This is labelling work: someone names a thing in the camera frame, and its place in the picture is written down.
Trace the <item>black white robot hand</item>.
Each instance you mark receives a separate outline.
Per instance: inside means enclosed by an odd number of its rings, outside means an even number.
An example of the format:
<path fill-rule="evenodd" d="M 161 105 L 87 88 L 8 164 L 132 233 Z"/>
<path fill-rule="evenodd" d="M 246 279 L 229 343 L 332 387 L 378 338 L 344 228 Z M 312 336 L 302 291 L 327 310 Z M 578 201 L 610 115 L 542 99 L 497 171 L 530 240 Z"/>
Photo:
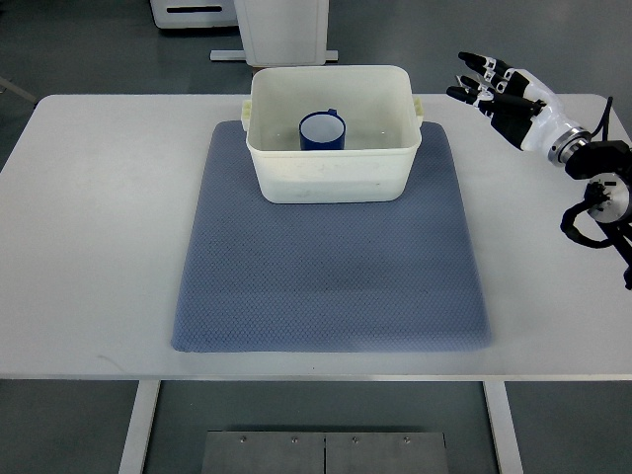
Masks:
<path fill-rule="evenodd" d="M 590 142 L 591 133 L 568 118 L 557 95 L 527 70 L 472 52 L 458 58 L 478 77 L 459 76 L 446 94 L 477 109 L 513 147 L 540 152 L 561 167 Z"/>

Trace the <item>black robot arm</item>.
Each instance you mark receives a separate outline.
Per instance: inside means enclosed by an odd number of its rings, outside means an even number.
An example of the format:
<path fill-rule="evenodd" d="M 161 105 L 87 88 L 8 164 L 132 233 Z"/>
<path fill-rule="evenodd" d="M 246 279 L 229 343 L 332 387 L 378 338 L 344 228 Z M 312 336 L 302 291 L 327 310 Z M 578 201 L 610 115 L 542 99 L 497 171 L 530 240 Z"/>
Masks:
<path fill-rule="evenodd" d="M 614 248 L 626 264 L 631 263 L 631 147 L 608 138 L 613 99 L 609 97 L 593 132 L 577 132 L 560 153 L 565 172 L 575 180 L 586 180 L 583 199 L 567 209 L 560 229 L 567 238 L 593 249 Z M 603 232 L 594 240 L 575 225 L 586 213 Z"/>

